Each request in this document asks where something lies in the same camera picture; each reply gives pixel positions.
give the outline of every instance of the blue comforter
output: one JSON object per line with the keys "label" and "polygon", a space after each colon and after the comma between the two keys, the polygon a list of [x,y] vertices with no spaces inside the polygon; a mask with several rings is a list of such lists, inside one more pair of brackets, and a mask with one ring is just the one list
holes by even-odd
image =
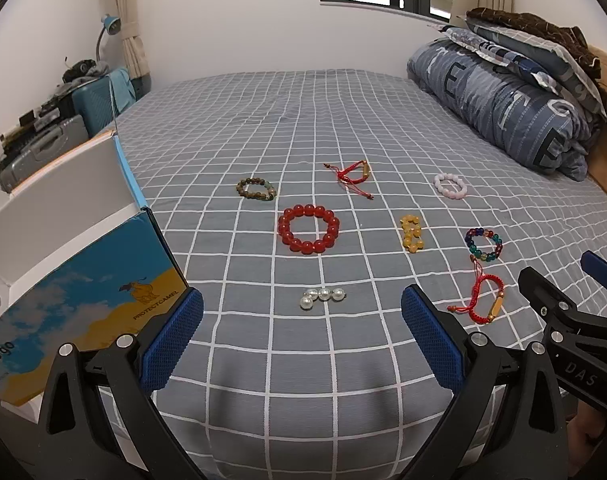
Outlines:
{"label": "blue comforter", "polygon": [[583,111],[570,102],[448,39],[419,49],[408,62],[408,74],[525,167],[585,179],[590,128]]}

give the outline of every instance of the camel illustration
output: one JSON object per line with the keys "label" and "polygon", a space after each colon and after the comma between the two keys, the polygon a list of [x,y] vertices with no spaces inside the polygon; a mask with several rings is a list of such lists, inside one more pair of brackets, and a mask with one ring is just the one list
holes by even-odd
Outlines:
{"label": "camel illustration", "polygon": [[148,304],[151,301],[156,300],[158,295],[152,292],[152,285],[150,285],[150,283],[141,283],[144,280],[145,278],[136,282],[126,283],[119,288],[119,292],[128,290],[136,301],[139,301],[139,303],[142,304]]}

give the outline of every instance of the box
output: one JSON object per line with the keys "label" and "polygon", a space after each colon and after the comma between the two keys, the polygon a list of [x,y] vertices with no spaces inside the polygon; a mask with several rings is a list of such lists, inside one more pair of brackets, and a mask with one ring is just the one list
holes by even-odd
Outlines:
{"label": "box", "polygon": [[59,157],[0,209],[0,398],[23,404],[59,346],[137,333],[186,286],[116,134]]}

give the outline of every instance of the bed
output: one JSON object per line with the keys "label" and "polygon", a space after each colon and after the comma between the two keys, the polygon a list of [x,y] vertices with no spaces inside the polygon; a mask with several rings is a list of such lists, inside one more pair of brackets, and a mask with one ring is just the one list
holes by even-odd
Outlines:
{"label": "bed", "polygon": [[[154,400],[206,472],[239,479],[384,479],[399,473],[451,400],[405,326],[402,290],[418,283],[437,307],[470,299],[463,241],[476,226],[501,234],[485,265],[506,283],[501,315],[480,327],[525,348],[542,323],[517,291],[533,266],[580,308],[607,316],[607,292],[581,271],[583,251],[607,259],[607,195],[520,166],[434,97],[402,78],[360,70],[237,73],[152,92],[118,119],[128,162],[205,316]],[[349,193],[324,168],[366,158]],[[460,174],[464,200],[440,196],[437,173]],[[241,199],[258,175],[273,202]],[[294,254],[275,237],[286,207],[308,202],[341,220],[323,255]],[[421,216],[425,247],[401,246],[399,218]],[[317,237],[314,219],[292,224]],[[344,301],[299,308],[311,286]],[[491,290],[482,289],[482,315]],[[477,330],[467,315],[458,316]],[[499,395],[475,443],[482,443]],[[112,421],[121,426],[118,416]]]}

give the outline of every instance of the gray suitcase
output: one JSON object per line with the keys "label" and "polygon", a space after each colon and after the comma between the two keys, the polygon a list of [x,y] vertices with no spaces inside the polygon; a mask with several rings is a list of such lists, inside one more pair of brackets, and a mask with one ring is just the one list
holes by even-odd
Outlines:
{"label": "gray suitcase", "polygon": [[0,172],[0,184],[10,192],[30,175],[58,156],[88,140],[83,118],[76,115],[51,127],[32,140],[8,167]]}

